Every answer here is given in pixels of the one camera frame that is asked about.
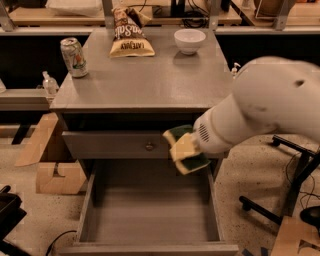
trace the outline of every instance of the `aluminum can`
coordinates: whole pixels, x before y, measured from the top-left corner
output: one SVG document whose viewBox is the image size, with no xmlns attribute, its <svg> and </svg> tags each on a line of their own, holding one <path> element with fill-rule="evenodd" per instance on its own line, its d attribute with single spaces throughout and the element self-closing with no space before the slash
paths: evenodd
<svg viewBox="0 0 320 256">
<path fill-rule="evenodd" d="M 87 62 L 77 38 L 68 37 L 61 40 L 60 48 L 64 62 L 72 77 L 83 77 L 88 74 Z"/>
</svg>

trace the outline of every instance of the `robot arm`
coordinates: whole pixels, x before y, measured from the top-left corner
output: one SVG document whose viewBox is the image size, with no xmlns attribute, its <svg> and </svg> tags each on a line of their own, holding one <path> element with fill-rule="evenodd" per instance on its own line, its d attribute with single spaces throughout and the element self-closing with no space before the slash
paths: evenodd
<svg viewBox="0 0 320 256">
<path fill-rule="evenodd" d="M 249 62 L 232 94 L 196 120 L 192 141 L 201 152 L 220 153 L 275 130 L 320 142 L 318 66 L 278 57 Z"/>
</svg>

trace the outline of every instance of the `snack bag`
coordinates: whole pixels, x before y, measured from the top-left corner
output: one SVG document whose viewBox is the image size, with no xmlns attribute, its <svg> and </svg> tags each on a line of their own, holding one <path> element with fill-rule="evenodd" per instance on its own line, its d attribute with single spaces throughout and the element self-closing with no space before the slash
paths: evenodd
<svg viewBox="0 0 320 256">
<path fill-rule="evenodd" d="M 112 11 L 115 37 L 110 57 L 154 56 L 155 52 L 141 30 L 150 19 L 133 8 L 118 7 Z"/>
</svg>

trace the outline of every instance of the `concrete floor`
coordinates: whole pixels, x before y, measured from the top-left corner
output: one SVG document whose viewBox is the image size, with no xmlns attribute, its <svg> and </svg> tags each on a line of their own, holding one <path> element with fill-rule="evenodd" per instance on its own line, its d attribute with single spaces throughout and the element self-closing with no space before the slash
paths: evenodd
<svg viewBox="0 0 320 256">
<path fill-rule="evenodd" d="M 21 145 L 11 145 L 12 138 L 4 134 L 0 130 L 0 188 L 9 184 L 11 192 L 21 197 L 22 208 L 27 212 L 27 216 L 6 237 L 6 241 L 18 245 L 31 255 L 42 256 L 59 234 L 77 229 L 84 194 L 36 194 L 37 165 L 14 167 L 28 138 Z M 318 149 L 317 144 L 303 137 L 282 137 L 311 150 Z M 277 224 L 254 211 L 243 211 L 238 200 L 240 195 L 244 195 L 280 214 L 289 187 L 286 169 L 289 177 L 292 177 L 299 156 L 296 151 L 283 145 L 270 146 L 271 138 L 271 135 L 256 136 L 234 147 L 224 160 L 216 180 L 217 210 L 223 236 L 227 242 L 239 245 L 237 255 L 243 255 L 244 248 L 255 256 L 261 255 L 261 247 L 271 252 L 277 235 Z M 317 173 L 313 174 L 316 181 L 319 180 Z M 311 191 L 312 186 L 313 181 L 308 178 L 302 189 Z M 317 189 L 316 183 L 314 193 L 317 193 Z M 302 200 L 303 205 L 306 203 L 307 198 Z M 320 202 L 315 198 L 309 201 L 309 206 L 317 204 Z M 298 216 L 301 209 L 298 200 L 294 215 Z M 52 255 L 58 255 L 59 248 L 72 245 L 74 237 L 75 234 L 70 233 L 58 240 Z"/>
</svg>

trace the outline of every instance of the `yellow sponge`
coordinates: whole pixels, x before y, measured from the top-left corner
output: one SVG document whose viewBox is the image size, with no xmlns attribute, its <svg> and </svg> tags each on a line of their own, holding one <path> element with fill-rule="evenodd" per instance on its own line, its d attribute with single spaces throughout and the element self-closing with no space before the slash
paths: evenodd
<svg viewBox="0 0 320 256">
<path fill-rule="evenodd" d="M 208 158 L 194 148 L 191 125 L 178 126 L 163 133 L 171 146 L 170 153 L 177 169 L 184 175 L 210 164 Z"/>
</svg>

